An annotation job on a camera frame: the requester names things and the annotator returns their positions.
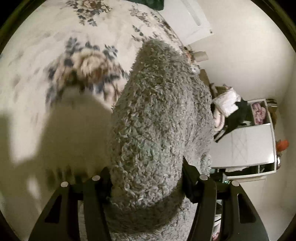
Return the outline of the white headboard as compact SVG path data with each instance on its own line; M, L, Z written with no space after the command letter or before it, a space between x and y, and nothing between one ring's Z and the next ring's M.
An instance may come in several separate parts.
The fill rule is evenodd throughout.
M165 0L159 14L184 46L213 34L211 25L196 0Z

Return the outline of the pink blanket in shelf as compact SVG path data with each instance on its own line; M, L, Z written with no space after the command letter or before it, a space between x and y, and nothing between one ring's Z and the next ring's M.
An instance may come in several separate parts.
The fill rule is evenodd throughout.
M255 125L264 124L266 118L266 108L261 106L259 102L255 102L251 106Z

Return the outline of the floral cream blanket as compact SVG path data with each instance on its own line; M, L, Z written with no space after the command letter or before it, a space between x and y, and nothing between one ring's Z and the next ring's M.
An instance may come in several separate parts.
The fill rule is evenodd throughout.
M27 240L63 181L107 163L112 107L138 49L182 43L158 11L129 1L45 1L1 52L1 212Z

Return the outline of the black garment on chair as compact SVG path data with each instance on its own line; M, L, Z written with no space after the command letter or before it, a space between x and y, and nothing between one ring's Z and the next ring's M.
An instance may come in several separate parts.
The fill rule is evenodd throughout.
M248 102L244 99L241 99L241 101L236 101L235 105L238 107L238 109L225 119L225 124L222 128L224 133L221 133L222 131L220 131L219 133L215 134L214 142L219 142L222 137L235 130L244 122L248 113Z

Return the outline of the dark green folded blanket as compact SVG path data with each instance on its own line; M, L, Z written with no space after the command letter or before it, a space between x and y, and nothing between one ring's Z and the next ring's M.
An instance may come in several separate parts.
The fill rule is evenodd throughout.
M139 0L138 2L157 11L164 9L164 0Z

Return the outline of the grey fluffy pants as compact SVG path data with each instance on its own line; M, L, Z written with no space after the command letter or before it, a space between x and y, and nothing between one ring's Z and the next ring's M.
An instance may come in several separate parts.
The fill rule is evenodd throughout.
M187 59L152 39L138 51L111 116L113 240L186 240L196 204L181 191L182 163L211 166L211 94Z

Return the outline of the white shelf cabinet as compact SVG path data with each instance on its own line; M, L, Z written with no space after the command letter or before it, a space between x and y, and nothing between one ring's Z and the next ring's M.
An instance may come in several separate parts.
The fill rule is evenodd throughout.
M264 122L254 123L253 105L265 108ZM276 148L273 122L266 99L248 101L251 123L228 133L211 147L211 172L224 173L227 179L247 179L276 173Z

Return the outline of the white garment on chair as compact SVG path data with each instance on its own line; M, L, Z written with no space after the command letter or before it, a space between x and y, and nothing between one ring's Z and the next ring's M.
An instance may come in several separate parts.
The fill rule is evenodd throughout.
M241 102L241 96L233 88L213 99L217 109L227 118L239 109L236 102Z

